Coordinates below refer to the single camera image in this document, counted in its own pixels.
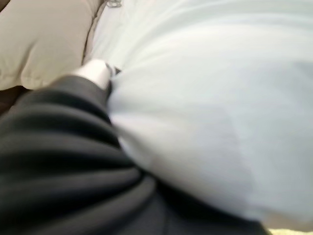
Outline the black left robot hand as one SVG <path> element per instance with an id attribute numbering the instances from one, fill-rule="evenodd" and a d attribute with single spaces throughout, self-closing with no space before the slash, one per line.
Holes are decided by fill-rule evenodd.
<path id="1" fill-rule="evenodd" d="M 265 235 L 138 168 L 106 113 L 117 69 L 91 60 L 0 118 L 3 235 Z"/>

